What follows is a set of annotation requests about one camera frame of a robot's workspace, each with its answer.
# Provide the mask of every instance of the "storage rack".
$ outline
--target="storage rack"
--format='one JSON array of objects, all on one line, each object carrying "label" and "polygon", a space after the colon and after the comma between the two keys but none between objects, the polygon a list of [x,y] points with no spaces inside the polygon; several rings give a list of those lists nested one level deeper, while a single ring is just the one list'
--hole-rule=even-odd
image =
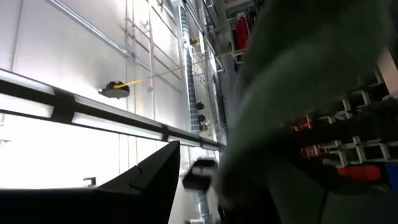
[{"label": "storage rack", "polygon": [[[358,81],[358,87],[335,101],[334,113],[314,113],[308,119],[308,125],[316,126],[317,122],[334,123],[350,119],[361,109],[380,102],[388,96],[387,88],[378,69],[371,80]],[[348,139],[337,139],[304,149],[305,157],[329,154],[324,163],[337,168],[358,165],[365,162],[398,162],[398,139],[372,138],[372,136],[352,136]]]}]

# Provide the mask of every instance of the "red object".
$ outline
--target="red object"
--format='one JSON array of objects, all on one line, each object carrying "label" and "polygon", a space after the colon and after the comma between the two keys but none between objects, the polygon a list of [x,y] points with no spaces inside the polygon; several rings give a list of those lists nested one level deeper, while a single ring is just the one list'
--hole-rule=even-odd
[{"label": "red object", "polygon": [[338,172],[352,179],[366,182],[374,182],[381,178],[380,168],[370,165],[339,168]]},{"label": "red object", "polygon": [[249,41],[249,28],[244,16],[241,16],[236,22],[236,35],[239,49],[245,49]]}]

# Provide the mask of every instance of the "black object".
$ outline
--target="black object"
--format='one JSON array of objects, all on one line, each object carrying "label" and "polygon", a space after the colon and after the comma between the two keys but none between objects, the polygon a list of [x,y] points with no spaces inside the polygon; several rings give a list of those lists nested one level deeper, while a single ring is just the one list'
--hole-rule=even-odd
[{"label": "black object", "polygon": [[209,130],[209,127],[207,125],[201,124],[199,126],[199,131],[207,131],[207,130]]},{"label": "black object", "polygon": [[125,98],[130,95],[130,87],[124,86],[121,88],[115,88],[115,85],[122,85],[124,84],[121,81],[111,81],[109,82],[105,88],[100,89],[99,94],[107,96],[109,98]]},{"label": "black object", "polygon": [[217,169],[218,164],[213,159],[198,159],[183,178],[182,185],[186,189],[207,192]]},{"label": "black object", "polygon": [[197,110],[205,109],[205,105],[202,102],[197,103]]},{"label": "black object", "polygon": [[201,114],[201,115],[198,116],[198,120],[199,120],[199,122],[205,122],[206,121],[206,116]]},{"label": "black object", "polygon": [[179,170],[174,141],[97,188],[0,190],[0,223],[166,224]]},{"label": "black object", "polygon": [[96,177],[86,177],[86,178],[83,178],[83,180],[89,180],[90,181],[90,184],[87,187],[97,186],[97,178]]}]

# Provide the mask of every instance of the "white wall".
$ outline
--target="white wall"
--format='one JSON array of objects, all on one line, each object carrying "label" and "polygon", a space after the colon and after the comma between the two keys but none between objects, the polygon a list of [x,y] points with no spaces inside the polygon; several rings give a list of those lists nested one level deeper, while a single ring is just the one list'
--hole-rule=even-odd
[{"label": "white wall", "polygon": [[[118,44],[135,51],[150,67],[147,1],[62,2]],[[157,45],[154,54],[161,63],[155,61],[151,74],[45,0],[0,0],[0,67],[186,129],[186,89],[179,70],[163,75],[165,81],[154,78],[131,86],[127,99],[109,99],[97,93],[97,89],[112,80],[145,79],[178,67],[177,26],[158,5],[155,8],[160,17],[151,14]],[[133,28],[125,18],[146,33]],[[102,184],[164,145],[11,115],[6,115],[5,125],[0,127],[0,139],[4,133],[11,142],[0,146],[0,187],[9,188],[82,187],[83,178],[92,176]],[[186,166],[186,147],[182,148],[182,158]],[[188,212],[193,208],[186,194],[179,184],[171,223],[194,218]]]}]

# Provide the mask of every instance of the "vertical pipe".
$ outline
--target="vertical pipe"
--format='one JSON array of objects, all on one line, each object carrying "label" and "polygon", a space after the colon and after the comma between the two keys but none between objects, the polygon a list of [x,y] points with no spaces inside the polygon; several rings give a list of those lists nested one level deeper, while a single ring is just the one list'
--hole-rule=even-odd
[{"label": "vertical pipe", "polygon": [[188,109],[190,115],[190,132],[199,135],[199,120],[197,110],[197,100],[195,94],[195,84],[193,82],[193,71],[192,71],[192,54],[190,52],[190,31],[188,24],[188,15],[186,10],[180,8],[181,16],[181,30],[182,30],[182,53],[183,53],[183,64],[184,64],[184,76],[185,84],[187,86],[188,95]]},{"label": "vertical pipe", "polygon": [[150,62],[150,85],[152,87],[152,104],[154,110],[154,120],[156,121],[156,101],[155,101],[155,87],[154,78],[155,75],[155,55],[154,55],[154,33],[152,26],[152,0],[148,0],[148,23],[149,23],[149,62]]},{"label": "vertical pipe", "polygon": [[16,69],[16,61],[17,61],[18,50],[19,50],[20,29],[21,29],[21,23],[22,23],[22,16],[23,16],[23,12],[24,12],[24,1],[25,0],[21,0],[21,3],[19,4],[16,38],[15,38],[15,42],[14,42],[14,47],[12,49],[12,59],[11,59],[11,64],[10,64],[10,71],[12,71],[12,72],[15,72],[15,69]]},{"label": "vertical pipe", "polygon": [[[188,23],[188,15],[184,7],[178,6],[178,18],[180,25],[180,48],[181,48],[181,65],[184,67],[183,75],[185,77],[185,84],[187,86],[187,95],[188,95],[188,109],[189,109],[189,122],[190,122],[190,132],[193,134],[200,134],[199,130],[199,120],[198,120],[198,110],[197,110],[197,102],[195,95],[195,84],[193,81],[193,70],[192,70],[192,53],[190,51],[190,30]],[[189,152],[190,162],[192,162],[191,158],[192,152]],[[200,216],[200,221],[205,224],[211,223],[210,217],[210,209],[207,202],[206,192],[198,192],[197,195],[194,195],[194,204],[198,208],[198,214]]]}]

